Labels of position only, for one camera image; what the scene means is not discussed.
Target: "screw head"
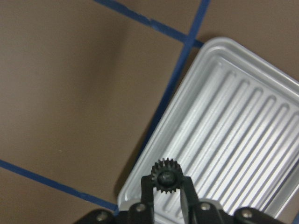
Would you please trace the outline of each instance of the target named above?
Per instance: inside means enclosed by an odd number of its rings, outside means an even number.
[[[252,217],[252,212],[248,209],[243,209],[241,211],[241,214],[244,218],[251,218]]]
[[[105,211],[101,211],[98,215],[97,215],[97,221],[101,222],[104,221],[108,218],[108,214]]]
[[[204,203],[202,203],[202,204],[200,205],[200,208],[201,208],[202,210],[206,211],[206,210],[210,210],[211,206],[210,206],[209,203],[204,202]]]
[[[138,212],[144,211],[145,209],[146,209],[145,204],[140,203],[136,206],[136,211]]]

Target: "blue tape line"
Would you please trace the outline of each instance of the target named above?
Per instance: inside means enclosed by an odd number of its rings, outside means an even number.
[[[180,42],[185,42],[185,40],[187,38],[187,36],[185,34],[183,34],[182,32],[179,32],[179,31],[175,30],[174,28],[168,27],[165,24],[160,23],[156,20],[149,19],[144,15],[138,14],[117,1],[95,0],[95,2],[100,3],[104,6],[106,6],[107,8],[110,8],[110,9],[112,9],[122,15],[125,15],[137,22],[140,22],[145,26],[151,27],[151,28],[155,29],[156,31],[163,33],[171,38],[174,38]],[[200,41],[194,42],[195,47],[200,48],[202,45],[203,45],[203,43]]]
[[[187,38],[185,39],[185,44],[184,47],[181,51],[181,54],[178,58],[178,62],[174,68],[174,71],[172,73],[172,76],[170,78],[170,81],[166,87],[166,90],[164,92],[164,95],[160,101],[160,104],[155,112],[154,118],[149,126],[149,130],[145,136],[144,142],[141,146],[141,150],[139,151],[139,154],[137,156],[137,159],[139,158],[139,156],[141,155],[142,151],[144,150],[146,144],[148,143],[148,141],[150,140],[151,135],[153,134],[156,126],[158,125],[161,117],[163,116],[164,111],[166,110],[168,103],[172,97],[172,94],[175,90],[175,87],[178,83],[178,80],[180,78],[180,74],[184,68],[184,65],[186,63],[186,60],[188,58],[188,55],[193,47],[193,44],[195,42],[195,38],[196,35],[198,33],[198,30],[202,24],[203,18],[206,14],[206,10],[209,6],[210,0],[202,0],[197,13],[195,15],[195,19],[193,21],[193,24],[190,28],[189,31],[189,35],[187,36]]]
[[[95,196],[92,196],[92,195],[89,195],[89,194],[86,194],[86,193],[83,193],[83,192],[80,192],[80,191],[77,191],[77,190],[75,190],[71,187],[60,184],[56,181],[53,181],[53,180],[48,179],[46,177],[43,177],[41,175],[32,173],[28,170],[25,170],[21,167],[15,166],[15,165],[13,165],[11,163],[8,163],[8,162],[5,162],[3,160],[0,160],[0,167],[2,167],[4,169],[7,169],[9,171],[12,171],[16,174],[22,175],[24,177],[27,177],[31,180],[42,183],[44,185],[47,185],[49,187],[52,187],[52,188],[55,188],[57,190],[63,191],[64,193],[67,193],[67,194],[73,195],[75,197],[81,198],[85,201],[89,201],[91,203],[97,204],[101,207],[104,207],[104,208],[107,208],[107,209],[110,209],[110,210],[113,210],[113,211],[117,210],[117,205],[116,204],[107,202],[103,199],[100,199],[98,197],[95,197]]]
[[[298,212],[297,216],[294,218],[292,224],[299,224],[299,212]]]

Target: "brown surface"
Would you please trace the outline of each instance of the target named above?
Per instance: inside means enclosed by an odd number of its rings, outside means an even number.
[[[0,223],[71,224],[99,206],[0,169]]]
[[[298,0],[212,0],[198,39],[226,36],[299,80]]]
[[[184,33],[199,4],[121,2]],[[213,0],[199,39],[231,37],[299,79],[298,10]],[[85,0],[1,1],[0,27],[0,158],[115,203],[182,43]],[[95,206],[1,168],[0,178],[0,223],[71,223]]]
[[[182,44],[92,1],[1,4],[0,158],[115,203]]]

